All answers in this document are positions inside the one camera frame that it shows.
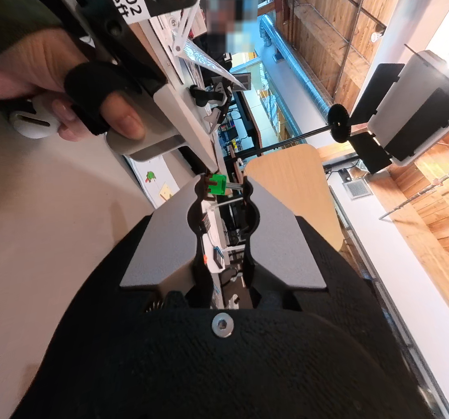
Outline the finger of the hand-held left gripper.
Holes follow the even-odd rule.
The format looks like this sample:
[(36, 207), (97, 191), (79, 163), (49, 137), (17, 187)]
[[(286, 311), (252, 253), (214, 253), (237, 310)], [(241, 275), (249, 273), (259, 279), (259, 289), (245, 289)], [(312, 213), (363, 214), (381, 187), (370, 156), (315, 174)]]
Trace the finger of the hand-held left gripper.
[(196, 173), (207, 171), (217, 173), (219, 165), (216, 156), (214, 139), (208, 132), (205, 117), (210, 108), (199, 107), (191, 95), (193, 85), (202, 86), (199, 69), (186, 59), (179, 46), (174, 45), (177, 18), (173, 16), (154, 17), (151, 19), (151, 29), (154, 32), (159, 48), (154, 45), (154, 51), (165, 71), (170, 89), (163, 89), (163, 112), (175, 126), (180, 137), (179, 146), (182, 157)]

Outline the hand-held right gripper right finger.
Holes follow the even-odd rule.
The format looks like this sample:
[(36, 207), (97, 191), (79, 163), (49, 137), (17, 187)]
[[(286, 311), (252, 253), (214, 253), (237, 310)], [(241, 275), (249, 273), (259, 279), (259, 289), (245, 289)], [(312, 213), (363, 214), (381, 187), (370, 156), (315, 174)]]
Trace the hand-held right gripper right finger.
[(317, 308), (326, 282), (295, 214), (252, 177), (244, 184), (249, 226), (244, 282), (253, 308)]

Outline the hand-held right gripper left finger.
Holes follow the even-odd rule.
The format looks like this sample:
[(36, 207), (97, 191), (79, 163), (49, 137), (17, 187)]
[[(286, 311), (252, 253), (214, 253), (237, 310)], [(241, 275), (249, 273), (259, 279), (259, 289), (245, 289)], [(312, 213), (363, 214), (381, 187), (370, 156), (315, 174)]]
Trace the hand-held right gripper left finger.
[(165, 296), (194, 287), (204, 196), (198, 175), (154, 211), (120, 282), (123, 289), (149, 289)]

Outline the small green brown lego assembly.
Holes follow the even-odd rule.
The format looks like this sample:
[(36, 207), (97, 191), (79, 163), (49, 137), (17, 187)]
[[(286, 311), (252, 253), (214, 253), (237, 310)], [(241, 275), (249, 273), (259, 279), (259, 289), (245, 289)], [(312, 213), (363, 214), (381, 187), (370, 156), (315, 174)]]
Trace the small green brown lego assembly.
[(227, 175), (224, 174), (203, 174), (204, 200), (210, 200), (217, 196), (225, 196), (227, 190)]

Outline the lego instruction booklet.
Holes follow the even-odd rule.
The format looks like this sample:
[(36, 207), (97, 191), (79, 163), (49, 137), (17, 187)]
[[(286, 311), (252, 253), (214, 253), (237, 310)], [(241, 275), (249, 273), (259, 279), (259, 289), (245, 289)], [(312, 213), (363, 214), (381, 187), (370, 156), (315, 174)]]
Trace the lego instruction booklet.
[(128, 162), (144, 194), (155, 209), (161, 207), (180, 190), (162, 156), (144, 162), (128, 159)]

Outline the person's left hand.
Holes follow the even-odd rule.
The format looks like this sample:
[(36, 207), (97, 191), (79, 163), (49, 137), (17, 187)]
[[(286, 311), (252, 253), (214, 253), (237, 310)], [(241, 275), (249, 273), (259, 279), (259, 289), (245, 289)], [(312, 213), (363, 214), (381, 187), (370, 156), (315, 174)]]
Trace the person's left hand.
[(63, 94), (66, 75), (88, 61), (79, 44), (62, 29), (46, 29), (27, 35), (0, 57), (1, 99), (33, 97), (50, 91), (49, 109), (61, 122), (59, 136), (67, 141), (89, 135)]

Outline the idle black grey gripper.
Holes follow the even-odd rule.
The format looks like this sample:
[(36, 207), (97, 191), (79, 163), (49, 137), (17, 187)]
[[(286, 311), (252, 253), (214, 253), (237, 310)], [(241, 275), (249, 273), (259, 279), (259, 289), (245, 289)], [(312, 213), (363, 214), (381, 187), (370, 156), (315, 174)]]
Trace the idle black grey gripper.
[(223, 123), (233, 93), (233, 83), (228, 79), (222, 79), (213, 85), (212, 90), (206, 91), (197, 85), (191, 85), (189, 92), (198, 107), (204, 108), (211, 105), (211, 112), (205, 116), (205, 122), (210, 124), (209, 134), (212, 134)]

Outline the clear acrylic sheet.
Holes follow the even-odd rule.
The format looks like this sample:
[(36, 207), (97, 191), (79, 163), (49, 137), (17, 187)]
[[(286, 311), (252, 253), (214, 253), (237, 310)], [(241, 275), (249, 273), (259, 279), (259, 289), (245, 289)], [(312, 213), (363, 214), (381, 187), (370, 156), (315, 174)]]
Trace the clear acrylic sheet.
[(215, 74), (229, 80), (234, 85), (235, 91), (246, 91), (250, 90), (251, 86), (244, 85), (239, 81), (233, 74), (226, 70), (223, 66), (212, 59), (208, 54), (201, 50), (197, 45), (191, 40), (187, 39), (185, 44), (182, 46), (174, 45), (175, 55), (191, 62), (207, 70), (212, 71)]

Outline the white plastic board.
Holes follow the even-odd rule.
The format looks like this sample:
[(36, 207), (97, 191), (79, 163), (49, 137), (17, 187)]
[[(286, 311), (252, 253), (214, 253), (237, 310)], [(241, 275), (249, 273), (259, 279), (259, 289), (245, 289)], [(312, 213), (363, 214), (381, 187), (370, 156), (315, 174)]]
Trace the white plastic board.
[(204, 263), (212, 274), (219, 274), (225, 269), (225, 262), (223, 267), (217, 266), (215, 261), (213, 260), (213, 247), (219, 247), (222, 250), (224, 255), (224, 251), (219, 243), (219, 239), (213, 230), (207, 231), (203, 234), (202, 237), (203, 243), (203, 257)]

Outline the light wood side table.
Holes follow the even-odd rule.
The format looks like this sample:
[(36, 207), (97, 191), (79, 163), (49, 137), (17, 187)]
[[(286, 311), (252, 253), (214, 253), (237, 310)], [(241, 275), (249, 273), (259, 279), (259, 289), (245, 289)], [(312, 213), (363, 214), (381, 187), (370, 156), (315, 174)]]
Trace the light wood side table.
[(245, 166), (245, 175), (303, 217), (340, 252), (344, 235), (316, 148), (300, 144), (253, 158)]

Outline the white desk stand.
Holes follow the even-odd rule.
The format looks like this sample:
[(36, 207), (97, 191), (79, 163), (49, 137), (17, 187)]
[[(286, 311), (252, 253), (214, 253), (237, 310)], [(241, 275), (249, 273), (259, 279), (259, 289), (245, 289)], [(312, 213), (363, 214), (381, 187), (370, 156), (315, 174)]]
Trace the white desk stand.
[(179, 55), (188, 39), (193, 39), (206, 32), (205, 14), (199, 4), (167, 14), (171, 29), (172, 51)]

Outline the black floor lamp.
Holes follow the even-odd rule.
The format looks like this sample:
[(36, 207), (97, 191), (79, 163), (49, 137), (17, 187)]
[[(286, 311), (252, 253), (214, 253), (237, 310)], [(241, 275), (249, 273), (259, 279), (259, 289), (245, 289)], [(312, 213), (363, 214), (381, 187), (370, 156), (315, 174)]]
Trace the black floor lamp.
[(281, 142), (262, 147), (259, 150), (256, 150), (254, 155), (259, 156), (263, 153), (304, 141), (307, 138), (322, 134), (324, 132), (329, 132), (333, 140), (337, 143), (344, 143), (348, 141), (351, 135), (350, 115), (343, 105), (334, 104), (329, 108), (326, 126), (301, 134), (297, 137), (292, 137)]

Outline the white backed monitor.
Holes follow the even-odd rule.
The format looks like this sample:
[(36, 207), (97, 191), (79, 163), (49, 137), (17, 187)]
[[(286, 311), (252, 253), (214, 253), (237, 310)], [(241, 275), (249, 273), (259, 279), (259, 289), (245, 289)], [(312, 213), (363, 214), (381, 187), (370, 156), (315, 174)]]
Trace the white backed monitor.
[(370, 174), (407, 166), (448, 133), (448, 64), (430, 50), (379, 64), (349, 118), (349, 142)]

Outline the wall vent grille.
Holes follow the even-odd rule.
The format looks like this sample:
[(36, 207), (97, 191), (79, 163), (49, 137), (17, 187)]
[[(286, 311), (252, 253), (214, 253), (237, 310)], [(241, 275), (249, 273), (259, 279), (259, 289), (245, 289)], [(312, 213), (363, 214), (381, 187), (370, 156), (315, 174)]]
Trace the wall vent grille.
[(343, 187), (351, 201), (373, 196), (373, 192), (364, 178), (344, 182)]

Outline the silver ventilation duct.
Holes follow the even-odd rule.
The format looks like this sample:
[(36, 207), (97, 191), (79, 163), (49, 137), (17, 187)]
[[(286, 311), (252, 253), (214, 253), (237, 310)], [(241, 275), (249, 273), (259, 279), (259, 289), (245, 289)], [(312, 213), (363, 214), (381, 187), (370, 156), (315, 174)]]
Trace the silver ventilation duct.
[(333, 101), (310, 66), (302, 57), (298, 56), (292, 46), (284, 40), (269, 15), (264, 14), (260, 17), (259, 31), (264, 46), (275, 47), (294, 73), (299, 84), (305, 90), (322, 118), (327, 120), (328, 112), (333, 105)]

